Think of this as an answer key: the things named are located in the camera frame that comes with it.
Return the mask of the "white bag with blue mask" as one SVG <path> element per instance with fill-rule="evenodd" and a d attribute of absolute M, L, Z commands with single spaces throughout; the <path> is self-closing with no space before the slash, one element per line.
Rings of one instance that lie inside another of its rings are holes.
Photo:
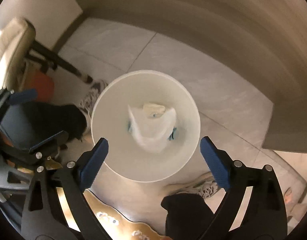
<path fill-rule="evenodd" d="M 128 131 L 144 151 L 158 154 L 173 140 L 177 113 L 173 107 L 145 103 L 142 107 L 128 107 Z"/>

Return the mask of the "white round trash bin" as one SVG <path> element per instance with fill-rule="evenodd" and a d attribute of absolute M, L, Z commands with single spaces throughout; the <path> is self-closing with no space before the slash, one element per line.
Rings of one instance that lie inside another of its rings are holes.
<path fill-rule="evenodd" d="M 138 70 L 112 81 L 95 103 L 94 141 L 108 141 L 105 164 L 137 182 L 167 179 L 193 156 L 201 121 L 194 99 L 173 77 Z"/>

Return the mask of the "grey sneaker right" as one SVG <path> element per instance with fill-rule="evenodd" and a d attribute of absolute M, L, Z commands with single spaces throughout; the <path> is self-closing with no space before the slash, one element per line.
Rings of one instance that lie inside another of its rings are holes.
<path fill-rule="evenodd" d="M 161 196 L 188 193 L 197 194 L 204 200 L 216 194 L 221 187 L 217 184 L 211 172 L 204 173 L 190 183 L 171 184 L 161 189 Z"/>

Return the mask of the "grey sneaker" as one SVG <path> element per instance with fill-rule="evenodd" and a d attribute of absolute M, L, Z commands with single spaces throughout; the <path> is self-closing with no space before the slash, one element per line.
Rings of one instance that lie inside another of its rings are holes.
<path fill-rule="evenodd" d="M 204 173 L 190 183 L 171 184 L 161 189 L 161 196 L 188 193 L 197 194 L 204 200 L 216 194 L 221 187 L 217 184 L 211 172 Z"/>
<path fill-rule="evenodd" d="M 107 82 L 100 79 L 93 83 L 93 85 L 90 87 L 88 93 L 86 96 L 82 99 L 82 101 L 79 103 L 78 109 L 83 113 L 83 115 L 86 118 L 86 128 L 83 132 L 83 135 L 87 135 L 90 132 L 90 126 L 91 126 L 91 118 L 94 106 L 102 94 L 102 92 L 107 87 Z"/>

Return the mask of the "grey sneaker left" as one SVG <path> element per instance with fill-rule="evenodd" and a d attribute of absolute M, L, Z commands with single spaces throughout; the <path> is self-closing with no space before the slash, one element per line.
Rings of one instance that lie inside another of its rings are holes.
<path fill-rule="evenodd" d="M 100 79 L 93 83 L 93 85 L 90 87 L 88 93 L 86 96 L 82 99 L 82 101 L 79 103 L 78 109 L 83 113 L 83 115 L 86 118 L 86 128 L 83 132 L 83 135 L 87 135 L 90 132 L 90 126 L 91 126 L 91 118 L 94 106 L 102 94 L 102 92 L 107 87 L 107 82 Z"/>

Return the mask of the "beige leather chair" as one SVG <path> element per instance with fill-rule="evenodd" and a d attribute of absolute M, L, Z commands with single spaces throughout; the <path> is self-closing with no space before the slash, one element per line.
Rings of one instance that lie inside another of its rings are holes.
<path fill-rule="evenodd" d="M 81 72 L 57 53 L 49 50 L 36 41 L 35 27 L 27 19 L 13 18 L 0 33 L 0 90 L 18 90 L 17 79 L 21 74 L 24 59 L 36 61 L 42 65 L 61 67 L 78 77 L 82 82 L 90 84 L 93 79 Z"/>

